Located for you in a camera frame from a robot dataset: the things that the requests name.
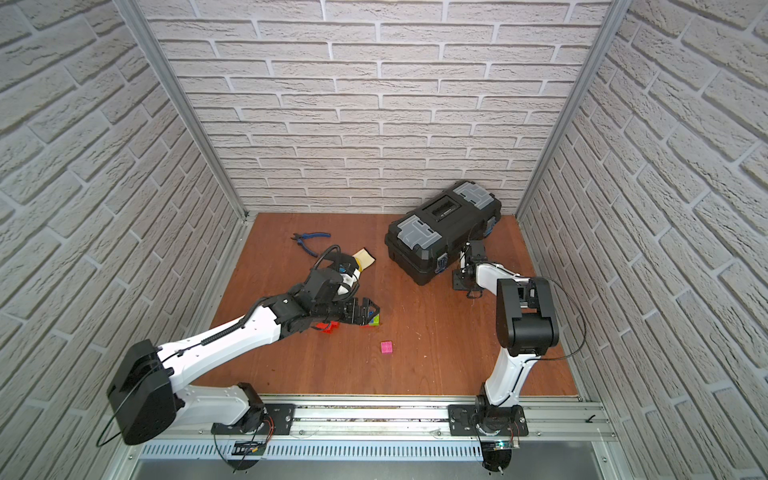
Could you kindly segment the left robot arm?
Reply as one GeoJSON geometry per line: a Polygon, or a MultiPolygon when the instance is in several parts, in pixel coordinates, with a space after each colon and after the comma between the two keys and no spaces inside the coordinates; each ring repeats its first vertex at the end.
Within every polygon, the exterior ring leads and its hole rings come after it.
{"type": "Polygon", "coordinates": [[[365,249],[345,254],[337,245],[319,255],[306,279],[288,292],[262,297],[242,316],[200,334],[163,345],[145,339],[130,346],[106,395],[113,414],[96,442],[145,443],[172,426],[209,423],[215,436],[271,438],[274,414],[254,387],[196,387],[209,371],[252,350],[336,324],[373,326],[380,308],[358,298],[362,272],[373,265],[365,249]]]}

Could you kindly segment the small red lego brick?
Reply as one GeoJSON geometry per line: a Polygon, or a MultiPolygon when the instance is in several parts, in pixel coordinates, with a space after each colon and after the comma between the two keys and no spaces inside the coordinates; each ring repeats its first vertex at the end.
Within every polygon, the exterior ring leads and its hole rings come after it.
{"type": "Polygon", "coordinates": [[[325,323],[317,323],[312,326],[313,329],[322,333],[332,333],[334,329],[338,328],[340,323],[338,321],[330,321],[325,323]]]}

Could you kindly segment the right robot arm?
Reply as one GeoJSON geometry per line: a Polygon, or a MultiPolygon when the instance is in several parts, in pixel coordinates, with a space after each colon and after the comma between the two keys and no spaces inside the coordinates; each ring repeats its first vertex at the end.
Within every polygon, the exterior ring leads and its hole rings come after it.
{"type": "Polygon", "coordinates": [[[481,240],[464,244],[453,271],[456,290],[496,296],[496,336],[500,351],[490,377],[472,407],[448,407],[450,432],[457,437],[497,437],[502,448],[529,434],[520,396],[536,362],[559,344],[552,287],[543,276],[525,277],[486,256],[481,240]]]}

